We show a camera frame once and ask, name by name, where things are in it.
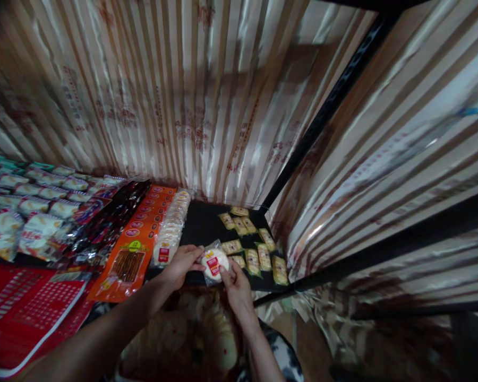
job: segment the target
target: left hand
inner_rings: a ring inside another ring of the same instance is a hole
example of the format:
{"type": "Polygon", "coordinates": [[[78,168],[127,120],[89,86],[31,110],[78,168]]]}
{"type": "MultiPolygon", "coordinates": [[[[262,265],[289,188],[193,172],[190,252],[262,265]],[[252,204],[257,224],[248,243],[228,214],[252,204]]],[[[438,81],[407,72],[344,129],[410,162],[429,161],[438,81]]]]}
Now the left hand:
{"type": "Polygon", "coordinates": [[[186,273],[189,271],[203,272],[206,268],[200,264],[203,254],[203,246],[182,246],[177,249],[170,264],[163,270],[163,276],[168,282],[173,283],[174,290],[180,289],[184,284],[186,273]]]}

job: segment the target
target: orange snack package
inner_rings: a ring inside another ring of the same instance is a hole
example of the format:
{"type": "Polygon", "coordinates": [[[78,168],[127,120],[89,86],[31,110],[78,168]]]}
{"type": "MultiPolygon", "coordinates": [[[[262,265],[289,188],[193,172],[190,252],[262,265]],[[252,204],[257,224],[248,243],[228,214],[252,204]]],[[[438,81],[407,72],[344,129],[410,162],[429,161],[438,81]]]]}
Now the orange snack package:
{"type": "Polygon", "coordinates": [[[172,197],[167,193],[152,193],[154,188],[166,189],[159,186],[151,187],[124,227],[105,269],[92,286],[87,300],[122,302],[143,285],[160,222],[163,221],[165,211],[172,201],[172,197]]]}

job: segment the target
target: hand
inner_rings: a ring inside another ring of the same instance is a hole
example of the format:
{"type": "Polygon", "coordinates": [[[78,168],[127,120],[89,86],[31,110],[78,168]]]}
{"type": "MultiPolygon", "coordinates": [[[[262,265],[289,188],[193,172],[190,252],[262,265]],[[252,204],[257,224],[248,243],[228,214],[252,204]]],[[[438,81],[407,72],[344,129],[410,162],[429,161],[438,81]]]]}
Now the hand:
{"type": "Polygon", "coordinates": [[[219,273],[227,291],[228,303],[243,331],[255,328],[259,320],[253,307],[250,282],[238,263],[233,260],[229,262],[232,266],[230,273],[223,266],[219,267],[219,273]]]}
{"type": "Polygon", "coordinates": [[[200,264],[203,254],[203,246],[195,245],[182,246],[177,249],[170,264],[161,272],[160,276],[168,282],[173,283],[174,290],[180,289],[184,284],[186,273],[189,271],[205,271],[206,268],[200,264]]]}

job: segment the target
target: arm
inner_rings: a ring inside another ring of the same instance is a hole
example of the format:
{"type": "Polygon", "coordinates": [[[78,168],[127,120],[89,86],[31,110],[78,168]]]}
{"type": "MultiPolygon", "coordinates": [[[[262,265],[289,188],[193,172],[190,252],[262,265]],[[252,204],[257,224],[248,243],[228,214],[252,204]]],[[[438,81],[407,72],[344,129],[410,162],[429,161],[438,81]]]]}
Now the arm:
{"type": "Polygon", "coordinates": [[[253,307],[250,283],[239,265],[234,261],[230,261],[230,263],[232,265],[230,273],[223,267],[219,268],[219,272],[225,284],[228,302],[249,345],[253,368],[258,380],[259,382],[285,381],[271,346],[260,327],[253,307]]]}
{"type": "Polygon", "coordinates": [[[23,381],[95,382],[110,371],[122,350],[184,283],[203,247],[182,246],[170,265],[133,296],[80,330],[40,360],[23,381]]]}

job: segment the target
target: black tray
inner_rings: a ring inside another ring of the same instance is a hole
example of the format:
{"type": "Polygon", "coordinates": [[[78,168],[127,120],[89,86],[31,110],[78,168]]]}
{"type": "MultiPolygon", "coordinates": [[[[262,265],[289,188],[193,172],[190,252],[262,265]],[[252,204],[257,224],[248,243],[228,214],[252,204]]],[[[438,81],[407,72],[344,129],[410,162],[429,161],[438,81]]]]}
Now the black tray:
{"type": "MultiPolygon", "coordinates": [[[[204,247],[211,244],[216,239],[221,242],[239,239],[243,248],[257,249],[255,242],[262,242],[258,233],[254,235],[245,235],[239,237],[236,230],[227,230],[219,214],[230,212],[230,206],[208,204],[203,202],[191,202],[187,211],[186,222],[182,231],[180,245],[195,244],[196,246],[203,245],[204,247]]],[[[250,211],[250,220],[257,229],[267,228],[272,236],[269,225],[265,216],[256,210],[250,211]]],[[[272,252],[271,257],[280,256],[278,251],[272,252]]],[[[276,285],[272,278],[272,272],[262,272],[262,278],[251,276],[247,270],[243,270],[248,277],[252,290],[278,292],[282,291],[282,285],[276,285]]],[[[147,270],[146,279],[150,280],[161,272],[159,269],[147,270]]],[[[189,272],[186,276],[186,284],[205,285],[205,280],[201,272],[189,272]]]]}

